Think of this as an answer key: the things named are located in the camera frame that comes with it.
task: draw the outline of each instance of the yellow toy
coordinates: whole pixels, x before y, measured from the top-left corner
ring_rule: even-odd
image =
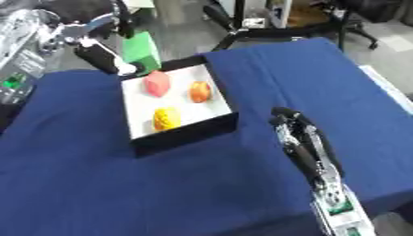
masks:
[[[165,131],[181,126],[181,115],[173,107],[159,108],[153,115],[153,127],[156,131]]]

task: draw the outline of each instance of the blue tablecloth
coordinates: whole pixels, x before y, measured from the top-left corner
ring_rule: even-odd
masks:
[[[309,186],[267,123],[274,106],[324,130],[370,214],[412,199],[412,118],[333,44],[206,57],[239,107],[238,130],[144,159],[128,146],[116,77],[40,81],[0,139],[0,235],[195,236],[267,222],[271,235],[318,233]]]

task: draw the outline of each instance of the red cube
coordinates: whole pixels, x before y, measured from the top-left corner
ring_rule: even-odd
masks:
[[[163,72],[155,70],[144,78],[147,92],[155,97],[162,97],[171,87],[170,77]]]

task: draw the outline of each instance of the green box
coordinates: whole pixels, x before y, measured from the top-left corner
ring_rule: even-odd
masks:
[[[148,32],[137,33],[131,39],[124,39],[122,43],[122,57],[127,63],[139,62],[146,68],[148,74],[161,67],[158,48]]]

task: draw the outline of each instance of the machine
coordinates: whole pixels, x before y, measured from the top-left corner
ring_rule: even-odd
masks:
[[[59,60],[66,45],[78,57],[108,74],[128,76],[145,70],[130,65],[111,49],[89,37],[107,24],[118,27],[120,35],[134,36],[132,20],[120,0],[111,0],[113,12],[92,19],[64,24],[54,12],[19,9],[0,25],[0,134],[13,121],[35,89],[37,80]]]
[[[303,116],[275,108],[271,120],[286,155],[312,187],[311,208],[327,236],[373,236],[372,222],[342,181],[344,172],[324,134]]]

